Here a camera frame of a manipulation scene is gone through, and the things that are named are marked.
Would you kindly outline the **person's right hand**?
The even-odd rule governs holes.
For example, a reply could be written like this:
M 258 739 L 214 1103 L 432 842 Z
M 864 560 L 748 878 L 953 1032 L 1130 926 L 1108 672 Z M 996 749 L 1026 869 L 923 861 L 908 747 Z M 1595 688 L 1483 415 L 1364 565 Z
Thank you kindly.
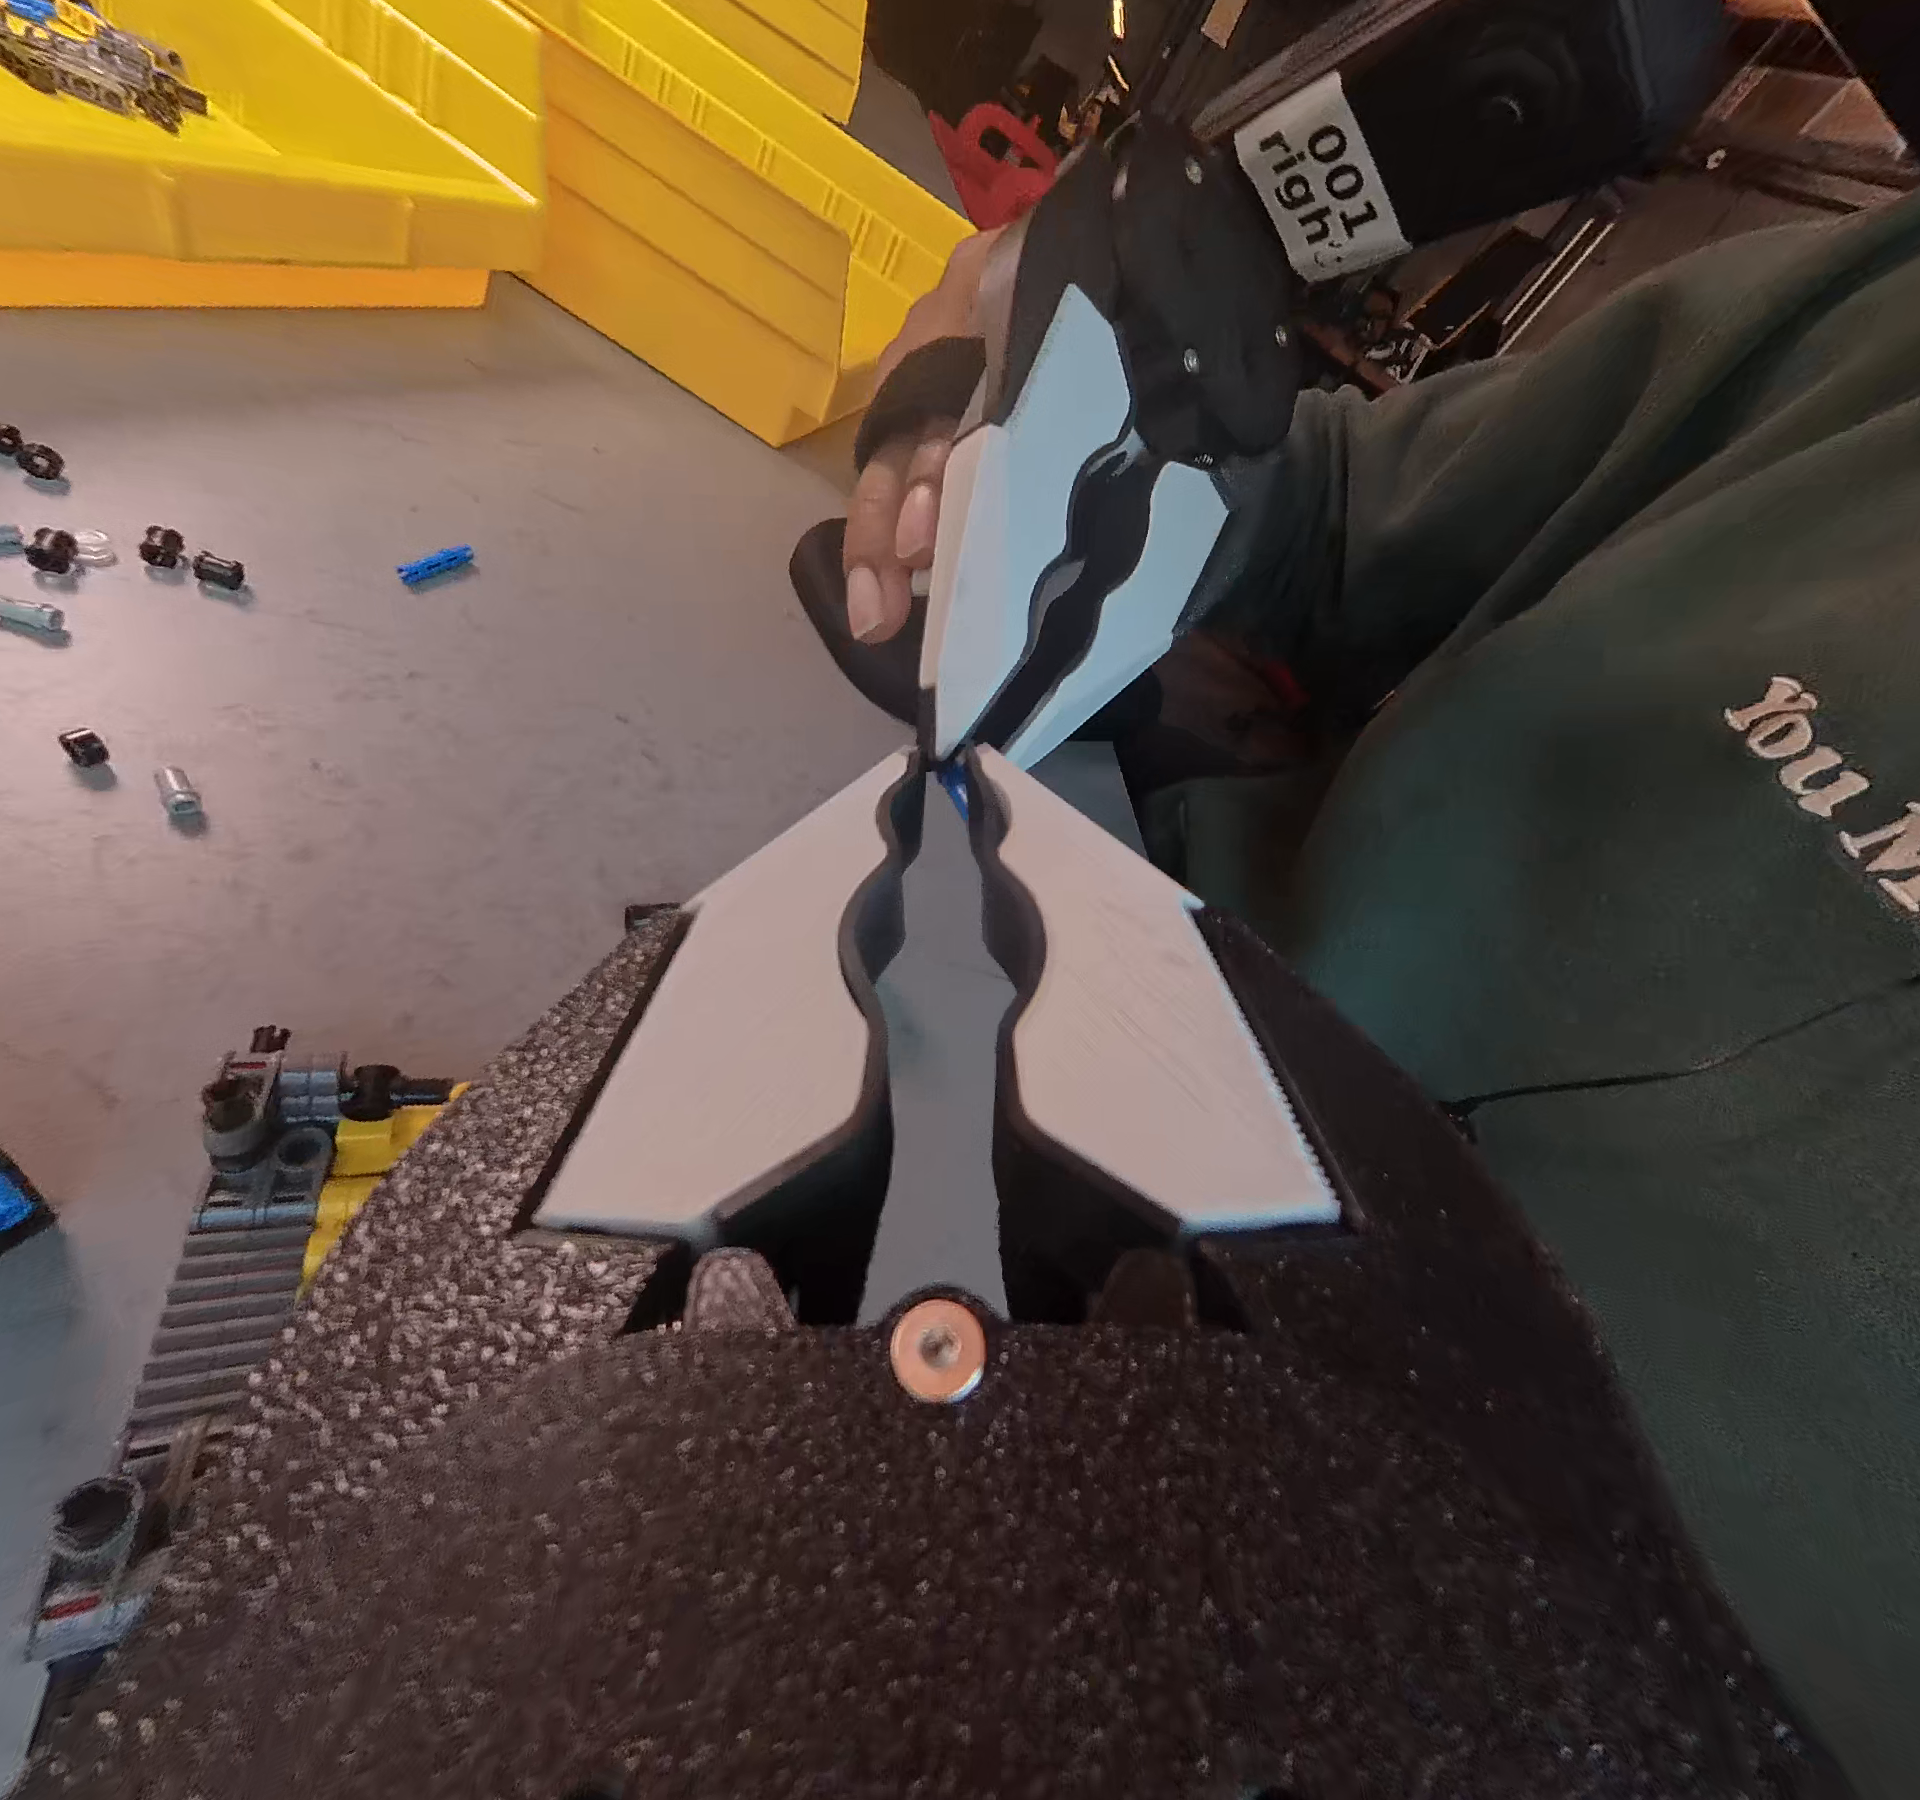
M 949 254 L 943 281 L 882 347 L 881 389 L 922 347 L 973 336 L 979 286 L 1001 236 L 1001 229 L 979 232 Z M 886 643 L 908 622 L 913 576 L 934 560 L 953 439 L 953 421 L 926 419 L 860 469 L 843 535 L 847 625 L 860 643 Z

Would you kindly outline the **yellow bin with small parts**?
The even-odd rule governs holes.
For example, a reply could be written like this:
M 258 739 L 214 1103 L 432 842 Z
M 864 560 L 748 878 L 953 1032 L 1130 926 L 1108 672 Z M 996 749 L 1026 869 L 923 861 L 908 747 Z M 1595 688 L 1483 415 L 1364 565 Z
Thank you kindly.
M 5 306 L 473 306 L 542 250 L 542 41 L 503 0 L 97 0 L 210 109 L 5 76 Z

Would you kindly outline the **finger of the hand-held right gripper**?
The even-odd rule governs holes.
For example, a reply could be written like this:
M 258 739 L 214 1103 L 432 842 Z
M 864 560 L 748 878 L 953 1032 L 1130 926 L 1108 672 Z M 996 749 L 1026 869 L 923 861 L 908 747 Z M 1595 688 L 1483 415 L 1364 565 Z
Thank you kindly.
M 1201 468 L 1099 454 L 1069 493 L 1065 554 L 1035 587 L 1027 643 L 979 742 L 1027 768 L 1101 720 L 1170 650 L 1227 516 Z
M 1124 344 L 1066 286 L 1026 380 L 956 441 L 922 633 L 922 747 L 1043 761 L 1139 727 L 1144 441 Z

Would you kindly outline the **yellow grey lego claw assembly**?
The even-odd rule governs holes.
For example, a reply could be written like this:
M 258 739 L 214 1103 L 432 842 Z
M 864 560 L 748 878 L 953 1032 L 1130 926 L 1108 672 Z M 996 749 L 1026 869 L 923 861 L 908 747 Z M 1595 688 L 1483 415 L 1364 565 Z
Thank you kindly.
M 328 1254 L 465 1081 L 307 1066 L 258 1027 L 199 1094 L 206 1184 L 105 1476 L 55 1509 L 27 1660 L 81 1679 L 146 1617 Z

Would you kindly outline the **pile of small lego pieces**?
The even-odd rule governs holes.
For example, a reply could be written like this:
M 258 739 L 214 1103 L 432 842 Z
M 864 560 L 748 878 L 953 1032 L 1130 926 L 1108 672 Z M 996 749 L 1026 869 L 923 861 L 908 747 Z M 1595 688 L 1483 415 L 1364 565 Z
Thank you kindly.
M 66 458 L 52 443 L 32 441 L 19 427 L 4 424 L 4 464 L 30 490 L 66 497 L 71 481 Z M 71 529 L 66 524 L 24 528 L 4 522 L 4 554 L 19 555 L 43 576 L 71 580 L 83 569 L 109 569 L 116 560 L 114 542 L 100 529 Z

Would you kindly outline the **heap of mixed lego parts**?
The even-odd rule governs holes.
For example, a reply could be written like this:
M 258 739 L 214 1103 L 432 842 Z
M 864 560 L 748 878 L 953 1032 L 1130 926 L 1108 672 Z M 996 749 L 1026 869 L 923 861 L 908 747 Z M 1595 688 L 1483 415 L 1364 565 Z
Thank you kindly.
M 4 0 L 4 69 L 43 97 L 144 118 L 170 136 L 210 111 L 177 49 L 114 25 L 92 0 Z

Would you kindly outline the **empty yellow storage bin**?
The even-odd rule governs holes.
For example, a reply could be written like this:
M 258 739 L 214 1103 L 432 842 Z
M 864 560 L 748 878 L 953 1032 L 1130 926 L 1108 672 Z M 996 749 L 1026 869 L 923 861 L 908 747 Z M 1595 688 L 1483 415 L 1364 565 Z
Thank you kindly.
M 973 226 L 857 141 L 870 0 L 503 0 L 542 31 L 525 281 L 765 443 L 860 412 Z

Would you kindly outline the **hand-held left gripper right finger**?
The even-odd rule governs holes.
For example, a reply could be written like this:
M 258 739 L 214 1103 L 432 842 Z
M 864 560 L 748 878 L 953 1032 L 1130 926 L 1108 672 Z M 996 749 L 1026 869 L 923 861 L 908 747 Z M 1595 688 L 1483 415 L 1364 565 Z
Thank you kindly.
M 1337 1227 L 1339 1197 L 1201 902 L 991 747 L 967 755 L 1008 1129 L 1176 1237 Z

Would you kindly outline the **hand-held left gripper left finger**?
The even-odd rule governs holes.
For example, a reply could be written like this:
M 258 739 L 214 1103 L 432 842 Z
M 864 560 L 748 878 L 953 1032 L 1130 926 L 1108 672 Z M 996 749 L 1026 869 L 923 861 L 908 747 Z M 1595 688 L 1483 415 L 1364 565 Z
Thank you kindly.
M 868 1242 L 891 1189 L 891 1031 L 923 762 L 881 761 L 704 887 L 559 1145 L 555 1234 Z

